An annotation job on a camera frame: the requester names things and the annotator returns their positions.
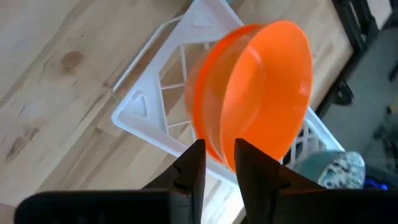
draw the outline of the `ceramic object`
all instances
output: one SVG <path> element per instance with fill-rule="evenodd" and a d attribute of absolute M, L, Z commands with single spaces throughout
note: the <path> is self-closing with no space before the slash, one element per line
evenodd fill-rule
<path fill-rule="evenodd" d="M 328 189 L 361 189 L 365 180 L 365 163 L 357 152 L 316 152 L 293 170 Z"/>

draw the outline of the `wooden surface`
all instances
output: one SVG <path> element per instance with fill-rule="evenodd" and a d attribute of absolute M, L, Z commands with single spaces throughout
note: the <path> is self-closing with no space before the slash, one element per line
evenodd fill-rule
<path fill-rule="evenodd" d="M 12 223 L 14 210 L 13 206 L 0 203 L 0 223 Z"/>
<path fill-rule="evenodd" d="M 16 206 L 44 190 L 139 189 L 175 160 L 115 127 L 109 118 L 172 26 L 117 94 L 110 89 L 153 31 L 189 4 L 0 2 L 0 203 Z M 304 29 L 313 52 L 316 106 L 351 55 L 331 2 L 245 0 L 236 1 L 233 9 L 245 23 L 290 19 Z M 198 50 L 188 47 L 189 63 Z M 172 72 L 176 64 L 168 64 L 162 82 L 179 78 Z M 178 118 L 182 92 L 165 95 L 168 118 Z M 182 127 L 173 134 L 186 131 Z M 209 175 L 204 203 L 204 223 L 231 223 L 242 208 L 239 189 Z"/>

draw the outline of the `orange bowl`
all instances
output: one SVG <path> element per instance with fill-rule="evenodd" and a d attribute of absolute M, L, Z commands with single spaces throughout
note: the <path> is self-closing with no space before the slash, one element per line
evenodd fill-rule
<path fill-rule="evenodd" d="M 311 86 L 303 31 L 289 21 L 253 24 L 226 35 L 190 72 L 185 103 L 208 153 L 235 170 L 236 138 L 274 159 L 284 157 L 303 122 Z"/>

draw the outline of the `white dish rack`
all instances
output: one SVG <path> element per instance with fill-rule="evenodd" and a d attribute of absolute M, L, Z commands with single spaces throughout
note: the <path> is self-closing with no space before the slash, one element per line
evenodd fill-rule
<path fill-rule="evenodd" d="M 187 62 L 183 46 L 186 44 L 203 44 L 204 48 L 208 49 L 210 43 L 220 40 L 228 32 L 243 26 L 243 23 L 225 0 L 193 1 L 183 16 L 162 24 L 156 30 L 115 84 L 114 92 L 120 87 L 159 34 L 170 23 L 176 21 L 179 22 L 174 30 L 113 112 L 112 121 L 116 126 L 178 157 L 195 140 L 195 133 L 190 121 L 168 123 L 163 92 L 184 86 L 187 78 Z M 162 86 L 159 73 L 176 49 L 180 49 L 183 80 L 181 83 Z M 184 131 L 180 135 L 181 138 L 173 136 L 171 129 L 183 125 Z M 292 143 L 290 162 L 287 166 L 292 167 L 295 162 L 318 150 L 344 151 L 311 108 L 308 108 L 300 135 Z M 207 172 L 216 178 L 237 184 L 236 176 L 228 168 L 215 162 L 210 157 L 207 158 Z"/>

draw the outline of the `wood grain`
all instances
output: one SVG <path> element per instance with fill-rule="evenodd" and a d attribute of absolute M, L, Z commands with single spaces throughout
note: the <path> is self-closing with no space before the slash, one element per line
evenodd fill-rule
<path fill-rule="evenodd" d="M 174 156 L 115 127 L 110 115 L 175 24 L 116 94 L 111 87 L 158 26 L 190 3 L 0 2 L 0 203 L 10 205 L 0 207 L 0 214 L 44 190 L 139 189 L 173 163 Z M 316 107 L 351 55 L 331 2 L 237 0 L 232 7 L 245 23 L 289 19 L 304 29 L 313 53 Z M 189 68 L 203 47 L 187 45 L 184 51 Z M 178 59 L 167 64 L 163 85 L 182 81 L 180 66 Z M 186 119 L 182 91 L 165 95 L 168 121 Z M 187 126 L 170 133 L 193 141 Z M 231 223 L 243 207 L 236 186 L 210 176 L 204 204 L 204 223 Z"/>

